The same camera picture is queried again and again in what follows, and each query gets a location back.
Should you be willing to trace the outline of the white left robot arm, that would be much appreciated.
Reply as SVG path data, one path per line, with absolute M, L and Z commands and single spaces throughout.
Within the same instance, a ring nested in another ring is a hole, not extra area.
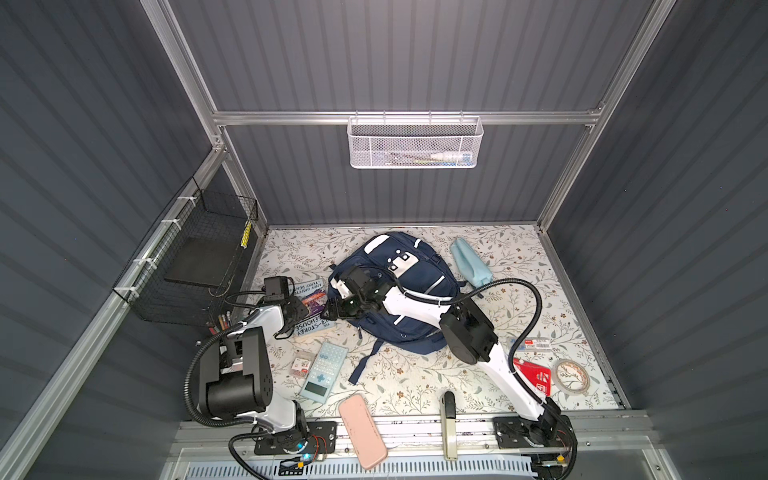
M 308 309 L 286 276 L 264 280 L 254 305 L 233 305 L 244 317 L 214 334 L 194 354 L 183 383 L 187 413 L 197 423 L 223 428 L 261 427 L 275 440 L 301 444 L 310 435 L 302 408 L 274 391 L 267 342 L 289 337 Z

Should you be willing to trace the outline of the navy blue student backpack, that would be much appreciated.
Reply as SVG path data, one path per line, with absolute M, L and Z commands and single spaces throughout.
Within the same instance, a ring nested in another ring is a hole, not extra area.
M 368 360 L 387 344 L 419 355 L 439 351 L 447 345 L 437 327 L 408 316 L 389 314 L 382 307 L 364 305 L 356 293 L 341 284 L 354 267 L 388 283 L 392 276 L 396 276 L 404 288 L 432 296 L 455 297 L 462 286 L 446 261 L 430 245 L 404 232 L 379 234 L 333 265 L 328 278 L 327 303 L 321 317 L 346 320 L 375 338 L 371 352 L 360 360 L 350 375 L 351 384 L 358 383 Z

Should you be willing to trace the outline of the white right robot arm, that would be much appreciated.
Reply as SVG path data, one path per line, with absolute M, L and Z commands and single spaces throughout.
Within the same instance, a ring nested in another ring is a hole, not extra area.
M 485 290 L 506 284 L 527 288 L 535 300 L 530 322 L 508 348 L 502 345 L 493 323 L 473 300 Z M 382 268 L 360 265 L 330 278 L 323 316 L 358 324 L 377 339 L 377 347 L 389 343 L 420 354 L 432 351 L 424 337 L 402 338 L 383 322 L 367 325 L 365 321 L 372 314 L 388 314 L 408 317 L 438 330 L 455 358 L 478 366 L 505 393 L 533 445 L 547 446 L 560 440 L 575 456 L 578 441 L 568 417 L 514 364 L 517 349 L 537 325 L 542 310 L 539 290 L 524 279 L 495 280 L 465 294 L 439 297 L 406 289 L 394 274 Z

